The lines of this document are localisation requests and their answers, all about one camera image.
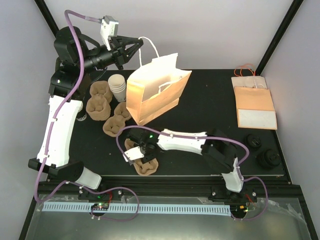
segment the brown egg carton piece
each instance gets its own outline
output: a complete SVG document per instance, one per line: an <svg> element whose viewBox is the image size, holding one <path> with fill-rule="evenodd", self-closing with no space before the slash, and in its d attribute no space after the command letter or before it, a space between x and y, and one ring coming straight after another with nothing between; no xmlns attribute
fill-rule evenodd
<svg viewBox="0 0 320 240"><path fill-rule="evenodd" d="M92 96L85 107L86 112L95 121L105 121L110 117L111 107L103 96Z"/></svg>
<svg viewBox="0 0 320 240"><path fill-rule="evenodd" d="M113 94L107 81L95 81L91 84L90 95L104 97L108 103L111 102Z"/></svg>
<svg viewBox="0 0 320 240"><path fill-rule="evenodd" d="M127 150L134 148L134 145L135 143L128 138L124 141L124 146ZM136 159L133 166L136 173L140 176L149 176L157 171L159 163L156 158L146 163L142 163L141 159Z"/></svg>
<svg viewBox="0 0 320 240"><path fill-rule="evenodd" d="M114 109L114 116L110 117L103 125L103 131L110 137L116 137L118 132L126 126L126 121L131 118L126 108L126 103L119 103Z"/></svg>
<svg viewBox="0 0 320 240"><path fill-rule="evenodd" d="M125 118L121 115L110 117L103 125L102 129L110 137L116 137L119 130L126 126Z"/></svg>
<svg viewBox="0 0 320 240"><path fill-rule="evenodd" d="M127 110L127 103L125 101L120 102L118 106L116 106L114 109L114 115L121 115L124 117L125 121L128 121L131 118L129 111Z"/></svg>

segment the red wire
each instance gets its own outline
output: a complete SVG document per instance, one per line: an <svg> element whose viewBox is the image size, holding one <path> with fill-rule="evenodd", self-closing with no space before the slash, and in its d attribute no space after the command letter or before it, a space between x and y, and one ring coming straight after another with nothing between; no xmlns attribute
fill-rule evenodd
<svg viewBox="0 0 320 240"><path fill-rule="evenodd" d="M109 202L108 202L108 204L110 204L111 203L111 199L112 199L112 192L108 191L107 193L109 194Z"/></svg>
<svg viewBox="0 0 320 240"><path fill-rule="evenodd" d="M249 199L250 203L253 203L253 205L256 207L256 204L251 200L248 194L245 194L245 196Z"/></svg>

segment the white backdrop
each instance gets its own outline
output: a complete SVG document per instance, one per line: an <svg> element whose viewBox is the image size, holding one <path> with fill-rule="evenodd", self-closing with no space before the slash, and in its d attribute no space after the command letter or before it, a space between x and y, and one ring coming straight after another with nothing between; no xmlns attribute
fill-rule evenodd
<svg viewBox="0 0 320 240"><path fill-rule="evenodd" d="M46 0L59 28L64 11L119 21L118 35L149 37L160 55L178 53L179 68L233 69L257 65L269 46L292 0ZM100 42L100 26L77 17L72 23ZM155 53L144 41L142 62ZM138 54L125 69L139 67Z"/></svg>

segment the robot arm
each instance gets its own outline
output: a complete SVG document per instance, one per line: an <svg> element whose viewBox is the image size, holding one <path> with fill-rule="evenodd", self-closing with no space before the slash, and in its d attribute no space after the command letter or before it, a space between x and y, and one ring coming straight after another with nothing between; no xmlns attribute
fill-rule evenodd
<svg viewBox="0 0 320 240"><path fill-rule="evenodd" d="M136 147L124 152L126 162L142 159L148 162L161 151L180 150L202 155L212 169L218 170L224 180L226 188L239 193L243 187L243 177L238 166L236 147L225 141L210 139L197 139L199 137L223 137L226 136L219 130L211 132L176 132L169 129L161 131L166 135L149 132L141 128L133 128L128 138L135 142ZM174 136L189 136L191 138L179 138Z"/></svg>
<svg viewBox="0 0 320 240"><path fill-rule="evenodd" d="M60 64L50 81L50 109L42 147L37 158L29 160L29 168L38 171L44 157L47 157L43 169L44 173L56 179L76 182L91 189L98 188L101 181L100 175L85 168L83 162L69 163L69 145L77 115L82 109L85 109L83 99L91 84L89 73L97 69L106 69L107 66L112 64L122 70L123 64L127 63L143 45L141 39L117 36L118 24L111 16L105 16L101 20L100 34L104 42L102 46L92 38L82 34L79 28L74 27L84 57L85 72L79 88L71 99L62 106L57 118L53 119L54 112L73 89L80 72L79 54L69 27L62 28L56 34L54 47L58 53ZM95 48L89 50L86 42L92 43ZM55 121L55 123L49 142L49 155L45 156L46 141L52 121Z"/></svg>

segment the black cylindrical part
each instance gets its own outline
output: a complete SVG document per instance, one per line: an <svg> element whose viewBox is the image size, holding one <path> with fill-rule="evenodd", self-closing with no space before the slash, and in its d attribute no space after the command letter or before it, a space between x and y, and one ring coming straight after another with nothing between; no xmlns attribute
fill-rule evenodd
<svg viewBox="0 0 320 240"><path fill-rule="evenodd" d="M105 69L107 66L114 64L114 58L111 51L105 45L101 46L100 52L94 56L88 56L84 59L84 69L91 73L97 69Z"/></svg>

